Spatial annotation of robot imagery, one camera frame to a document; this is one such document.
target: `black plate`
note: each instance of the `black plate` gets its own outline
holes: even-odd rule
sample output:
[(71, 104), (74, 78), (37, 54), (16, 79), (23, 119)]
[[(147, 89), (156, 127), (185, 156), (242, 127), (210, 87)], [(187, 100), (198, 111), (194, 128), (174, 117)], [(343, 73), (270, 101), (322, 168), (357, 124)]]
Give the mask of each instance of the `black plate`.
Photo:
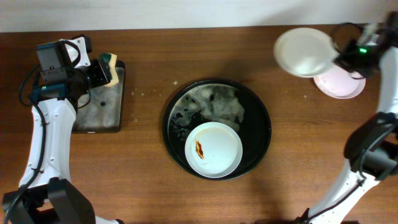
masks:
[[(189, 124), (184, 126), (176, 124), (175, 121), (178, 118), (172, 117), (170, 119), (172, 110), (182, 96), (198, 86), (207, 84), (224, 84), (235, 88), (234, 95), (244, 108), (243, 121), (240, 123), (239, 119), (235, 120), (235, 122), (239, 124), (237, 134), (241, 138), (243, 145), (241, 163), (232, 173), (220, 178), (207, 178), (196, 173), (185, 158), (185, 140), (187, 135), (190, 131), (195, 129), (195, 127), (212, 120), (204, 118), (200, 113), (193, 114)], [(271, 120), (262, 101), (247, 87), (230, 80), (205, 80), (195, 82), (178, 92), (172, 98), (165, 111), (162, 130), (166, 148), (177, 164), (189, 173), (208, 180), (228, 180), (249, 172), (260, 163), (271, 141)]]

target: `yellow sponge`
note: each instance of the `yellow sponge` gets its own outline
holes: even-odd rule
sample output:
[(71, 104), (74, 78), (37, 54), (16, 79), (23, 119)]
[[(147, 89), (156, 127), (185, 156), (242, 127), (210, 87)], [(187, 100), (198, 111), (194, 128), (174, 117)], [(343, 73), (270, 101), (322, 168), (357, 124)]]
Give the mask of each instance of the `yellow sponge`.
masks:
[(116, 58), (117, 58), (118, 56), (116, 56), (116, 55), (114, 55), (114, 54), (111, 54), (111, 53), (103, 53), (103, 54), (100, 55), (100, 57), (101, 57), (102, 59), (104, 59), (104, 61), (105, 61), (106, 63), (108, 63), (108, 65), (109, 65), (109, 71), (110, 71), (111, 74), (112, 74), (111, 82), (109, 82), (109, 83), (106, 84), (105, 86), (106, 86), (106, 87), (111, 87), (111, 86), (116, 85), (116, 84), (119, 82), (119, 77), (118, 77), (118, 74), (116, 73), (116, 69), (115, 69), (115, 66), (116, 66)]

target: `white wall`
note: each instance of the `white wall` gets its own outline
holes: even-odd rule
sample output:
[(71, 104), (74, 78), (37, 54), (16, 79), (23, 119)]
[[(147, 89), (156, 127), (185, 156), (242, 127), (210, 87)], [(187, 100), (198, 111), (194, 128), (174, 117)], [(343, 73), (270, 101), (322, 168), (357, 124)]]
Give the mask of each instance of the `white wall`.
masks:
[(380, 22), (398, 0), (0, 0), (0, 32)]

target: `food stain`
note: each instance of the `food stain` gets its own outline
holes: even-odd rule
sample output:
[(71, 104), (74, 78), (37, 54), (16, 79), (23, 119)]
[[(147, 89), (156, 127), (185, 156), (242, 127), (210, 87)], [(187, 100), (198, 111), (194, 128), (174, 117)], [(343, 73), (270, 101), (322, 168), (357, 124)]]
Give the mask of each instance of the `food stain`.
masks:
[(198, 153), (200, 159), (205, 159), (205, 157), (203, 156), (203, 150), (201, 149), (201, 144), (198, 141), (196, 146), (196, 152)]

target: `white paper plate held by gripper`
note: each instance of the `white paper plate held by gripper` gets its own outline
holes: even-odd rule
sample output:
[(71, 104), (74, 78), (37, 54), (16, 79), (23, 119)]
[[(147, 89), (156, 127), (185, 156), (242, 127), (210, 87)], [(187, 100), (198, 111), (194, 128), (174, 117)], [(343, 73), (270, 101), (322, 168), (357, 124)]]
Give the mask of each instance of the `white paper plate held by gripper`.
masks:
[(229, 126), (207, 122), (197, 126), (185, 142), (185, 157), (198, 174), (224, 177), (234, 171), (241, 162), (242, 142)]
[(358, 73), (348, 73), (334, 65), (329, 71), (315, 77), (313, 80), (324, 94), (336, 99), (349, 99), (358, 96), (365, 87), (366, 79)]
[(316, 29), (297, 28), (282, 34), (274, 46), (279, 66), (292, 75), (311, 78), (328, 71), (338, 55), (331, 38)]

